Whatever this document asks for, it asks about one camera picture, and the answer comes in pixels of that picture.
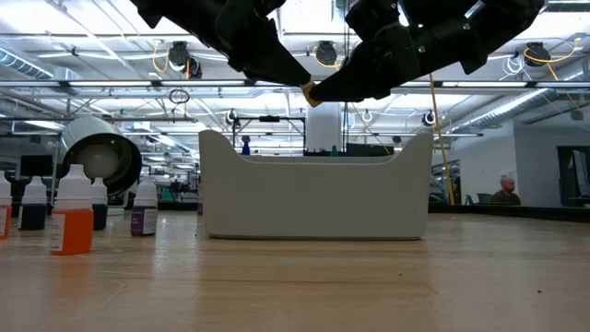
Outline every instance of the white wall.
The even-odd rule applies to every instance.
[[[587,122],[578,122],[590,128]],[[557,147],[590,146],[590,131],[579,126],[521,125],[514,128],[518,186],[523,205],[558,208],[560,165]]]
[[[467,195],[478,202],[478,194],[494,194],[503,175],[518,182],[512,120],[482,133],[484,137],[460,138],[451,147],[449,160],[460,162],[462,202]]]

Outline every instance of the bottle label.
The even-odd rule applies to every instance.
[[[65,215],[52,215],[52,227],[50,228],[49,249],[51,251],[64,250]]]
[[[134,207],[131,214],[131,233],[150,235],[156,233],[158,211],[154,207]]]
[[[20,209],[18,210],[18,228],[21,229],[22,228],[22,209],[24,207],[20,206]]]
[[[7,213],[8,210],[6,208],[0,207],[0,236],[4,236],[6,230]]]

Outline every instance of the man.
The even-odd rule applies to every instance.
[[[500,180],[501,191],[491,197],[493,204],[520,205],[520,198],[514,191],[514,179],[503,177]]]

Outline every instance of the bottle cap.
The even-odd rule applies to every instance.
[[[4,171],[0,171],[0,206],[12,204],[10,187],[10,182],[4,176]]]
[[[84,166],[70,165],[70,172],[59,181],[57,200],[91,200],[90,179],[84,175]]]
[[[92,188],[92,204],[107,204],[109,197],[107,195],[107,187],[104,185],[102,178],[94,179]]]
[[[139,207],[155,207],[158,205],[158,188],[149,176],[137,186],[135,205]]]
[[[22,204],[47,204],[47,187],[40,176],[34,176],[30,184],[25,187]]]

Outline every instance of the bottle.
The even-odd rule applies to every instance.
[[[0,240],[8,238],[10,233],[10,220],[12,220],[10,182],[4,176],[4,171],[0,171]]]
[[[109,217],[109,197],[102,178],[94,179],[92,184],[92,209],[94,210],[94,231],[104,231]]]
[[[156,234],[158,226],[158,189],[149,177],[137,186],[136,199],[131,212],[131,235]]]
[[[21,231],[40,231],[45,229],[47,216],[47,187],[40,176],[25,187],[25,195],[20,202],[18,229]]]
[[[92,247],[92,191],[84,166],[70,165],[70,172],[59,182],[50,229],[52,255],[76,255]]]

